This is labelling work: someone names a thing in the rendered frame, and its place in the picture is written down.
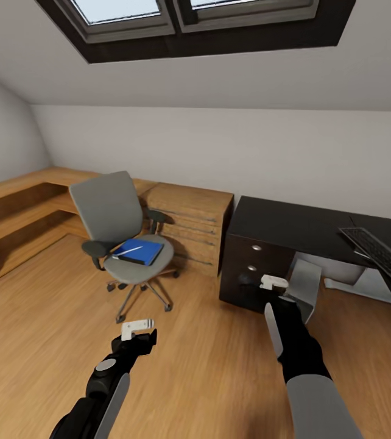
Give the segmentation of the swivel chair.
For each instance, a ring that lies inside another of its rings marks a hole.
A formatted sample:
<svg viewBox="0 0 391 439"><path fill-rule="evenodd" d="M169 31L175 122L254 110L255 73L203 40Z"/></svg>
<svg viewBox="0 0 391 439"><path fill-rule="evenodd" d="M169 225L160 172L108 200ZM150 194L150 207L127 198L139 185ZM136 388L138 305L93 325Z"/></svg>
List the swivel chair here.
<svg viewBox="0 0 391 439"><path fill-rule="evenodd" d="M173 259L173 245L166 238L155 235L157 223L165 223L166 217L156 210L146 212L152 219L151 233L142 234L144 215L127 171L101 174L71 185L68 190L90 236L90 240L82 244L83 252L92 257L97 269L108 271L114 277L114 280L107 282L107 290L112 291L111 284L115 282L121 283L118 285L120 290L133 285L116 317L117 324L123 322L122 312L137 285L141 291L147 286L164 304L164 311L170 312L170 305L147 282L164 273L174 272L174 278L179 276L175 269L164 270ZM162 244L162 249L149 266L113 258L114 249L129 238ZM104 257L104 267L101 268L99 261Z"/></svg>

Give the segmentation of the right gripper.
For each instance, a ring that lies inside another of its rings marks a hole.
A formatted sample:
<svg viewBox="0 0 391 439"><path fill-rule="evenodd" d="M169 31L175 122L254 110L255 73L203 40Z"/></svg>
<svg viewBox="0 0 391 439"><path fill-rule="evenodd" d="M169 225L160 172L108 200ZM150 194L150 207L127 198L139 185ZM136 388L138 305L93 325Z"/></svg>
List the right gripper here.
<svg viewBox="0 0 391 439"><path fill-rule="evenodd" d="M261 298L263 295L265 295L267 293L274 293L274 294L280 295L280 292L278 290L268 290L265 288L260 288L260 287L251 286L251 285L243 286L242 284L240 284L239 290L240 290L240 294L245 295L244 299L246 301L252 302L252 303L257 303L259 306L261 306L260 302L261 302Z"/></svg>

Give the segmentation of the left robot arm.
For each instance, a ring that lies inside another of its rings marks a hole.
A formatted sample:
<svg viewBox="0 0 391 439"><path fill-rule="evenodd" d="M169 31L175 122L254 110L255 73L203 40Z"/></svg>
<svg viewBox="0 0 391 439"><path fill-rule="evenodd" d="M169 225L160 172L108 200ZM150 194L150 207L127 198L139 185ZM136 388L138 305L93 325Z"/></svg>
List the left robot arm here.
<svg viewBox="0 0 391 439"><path fill-rule="evenodd" d="M49 439L107 439L130 386L130 369L137 357L148 355L157 343L152 319L124 322L121 337L112 342L112 354L96 365L85 391L71 412L55 426Z"/></svg>

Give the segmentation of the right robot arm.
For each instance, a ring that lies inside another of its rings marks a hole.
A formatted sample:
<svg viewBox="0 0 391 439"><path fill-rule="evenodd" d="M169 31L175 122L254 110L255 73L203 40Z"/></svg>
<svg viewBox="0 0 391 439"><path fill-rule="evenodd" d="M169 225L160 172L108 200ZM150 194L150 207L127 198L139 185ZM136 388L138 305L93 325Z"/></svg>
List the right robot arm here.
<svg viewBox="0 0 391 439"><path fill-rule="evenodd" d="M272 288L287 288L288 279L264 274L261 282L260 287L240 284L239 290L264 311L282 362L295 439L365 439L331 380L320 344L301 321L297 303Z"/></svg>

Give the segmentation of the mouse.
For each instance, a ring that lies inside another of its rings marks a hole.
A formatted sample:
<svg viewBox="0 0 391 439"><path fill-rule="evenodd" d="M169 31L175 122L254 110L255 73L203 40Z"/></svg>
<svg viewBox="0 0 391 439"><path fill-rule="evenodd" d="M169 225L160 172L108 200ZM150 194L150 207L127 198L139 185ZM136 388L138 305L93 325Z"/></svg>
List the mouse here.
<svg viewBox="0 0 391 439"><path fill-rule="evenodd" d="M256 286L256 284L251 280L250 276L239 276L240 284L243 286L251 285Z"/></svg>

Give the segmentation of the keyboard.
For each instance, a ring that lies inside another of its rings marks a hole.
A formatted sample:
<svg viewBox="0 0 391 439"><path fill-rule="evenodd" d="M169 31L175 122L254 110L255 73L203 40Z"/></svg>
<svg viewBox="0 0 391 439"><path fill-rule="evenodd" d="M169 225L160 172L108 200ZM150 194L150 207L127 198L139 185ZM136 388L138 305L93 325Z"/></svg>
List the keyboard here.
<svg viewBox="0 0 391 439"><path fill-rule="evenodd" d="M367 258L374 261L391 277L391 249L363 227L340 227L345 234Z"/></svg>

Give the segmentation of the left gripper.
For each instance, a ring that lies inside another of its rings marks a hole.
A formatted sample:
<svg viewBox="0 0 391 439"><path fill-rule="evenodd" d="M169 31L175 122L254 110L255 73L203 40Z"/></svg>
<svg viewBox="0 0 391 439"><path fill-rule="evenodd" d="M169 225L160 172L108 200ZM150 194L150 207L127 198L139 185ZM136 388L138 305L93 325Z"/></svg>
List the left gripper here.
<svg viewBox="0 0 391 439"><path fill-rule="evenodd" d="M148 355L152 350L151 347L157 343L157 329L154 329L151 334L136 334L131 340L122 341L121 337L115 338L112 342L112 351L116 352L118 349L126 348L132 352L134 362L137 357L141 355Z"/></svg>

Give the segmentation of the folder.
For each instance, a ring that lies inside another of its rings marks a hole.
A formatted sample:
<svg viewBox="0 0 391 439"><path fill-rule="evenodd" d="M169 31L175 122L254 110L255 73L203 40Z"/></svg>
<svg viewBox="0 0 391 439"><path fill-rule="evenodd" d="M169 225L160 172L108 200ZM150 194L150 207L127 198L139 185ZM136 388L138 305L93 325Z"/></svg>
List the folder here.
<svg viewBox="0 0 391 439"><path fill-rule="evenodd" d="M149 266L161 249L162 244L129 238L115 250L112 257L130 263ZM123 251L126 251L126 254L118 255Z"/></svg>

